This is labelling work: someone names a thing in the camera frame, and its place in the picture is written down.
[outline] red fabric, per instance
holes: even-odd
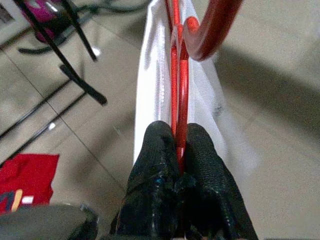
[[[7,160],[0,168],[0,214],[11,212],[14,202],[19,207],[48,204],[58,159],[59,155],[18,154]]]

